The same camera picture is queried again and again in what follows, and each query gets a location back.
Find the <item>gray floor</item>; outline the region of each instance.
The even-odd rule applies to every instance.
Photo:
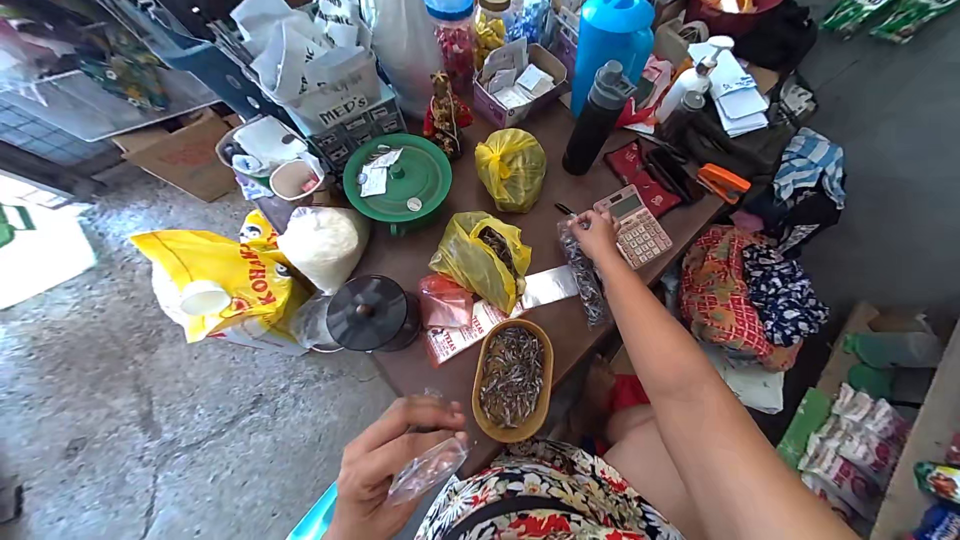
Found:
[[[813,3],[819,14],[834,0]],[[955,317],[960,10],[905,45],[866,34],[841,42],[821,32],[802,65],[821,104],[811,127],[846,152],[849,198],[801,261],[834,323],[857,300]]]
[[[84,218],[96,267],[0,312],[0,475],[27,488],[0,537],[283,538],[393,393],[362,354],[185,344],[127,236],[235,237],[251,207],[135,167],[110,181]]]

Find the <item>floral dress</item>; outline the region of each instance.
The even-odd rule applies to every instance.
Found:
[[[416,540],[683,540],[603,459],[565,443],[509,445],[491,467],[451,478]]]

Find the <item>hand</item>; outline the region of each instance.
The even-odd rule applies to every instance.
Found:
[[[581,227],[584,223],[589,224],[589,229]],[[580,249],[594,262],[600,263],[610,257],[620,258],[616,251],[616,233],[620,230],[620,222],[608,211],[598,213],[587,210],[570,220],[570,229],[580,242]]]
[[[324,540],[387,539],[397,534],[422,497],[386,503],[394,475],[411,459],[456,436],[467,442],[460,404],[431,396],[400,398],[344,448],[337,478],[337,505]],[[436,428],[429,433],[409,428]]]

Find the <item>red wallet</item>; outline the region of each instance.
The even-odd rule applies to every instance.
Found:
[[[604,160],[621,182],[636,186],[640,199],[654,217],[664,215],[680,203],[680,197],[664,189],[659,182],[650,178],[647,171],[643,170],[643,156],[635,142],[610,152],[604,156]]]

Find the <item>calculator display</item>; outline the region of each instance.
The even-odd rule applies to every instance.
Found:
[[[626,199],[616,203],[610,207],[610,213],[613,214],[613,217],[620,218],[631,211],[638,209],[640,207],[640,198],[636,195],[631,195]]]

